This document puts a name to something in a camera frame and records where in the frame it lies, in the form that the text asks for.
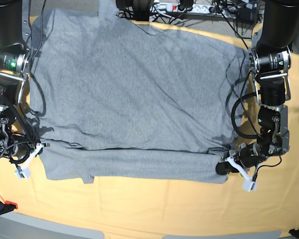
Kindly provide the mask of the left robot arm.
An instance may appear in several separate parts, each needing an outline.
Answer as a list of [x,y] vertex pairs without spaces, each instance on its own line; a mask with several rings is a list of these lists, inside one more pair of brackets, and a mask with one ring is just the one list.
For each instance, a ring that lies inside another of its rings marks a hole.
[[[299,0],[267,0],[261,32],[252,38],[249,50],[250,71],[254,92],[240,95],[231,110],[234,131],[244,139],[254,140],[251,144],[242,143],[239,149],[228,153],[216,165],[216,173],[243,173],[273,156],[281,157],[289,149],[288,107],[285,102],[291,99],[289,69],[291,68],[290,46],[299,25]],[[244,101],[254,97],[260,109],[255,134],[241,132],[236,124],[236,109],[244,106]]]

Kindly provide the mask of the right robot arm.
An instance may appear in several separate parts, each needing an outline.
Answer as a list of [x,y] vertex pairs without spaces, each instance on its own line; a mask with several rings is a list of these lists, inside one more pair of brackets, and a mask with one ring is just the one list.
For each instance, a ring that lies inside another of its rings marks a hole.
[[17,110],[32,60],[30,8],[29,0],[0,0],[0,158],[16,166],[43,147]]

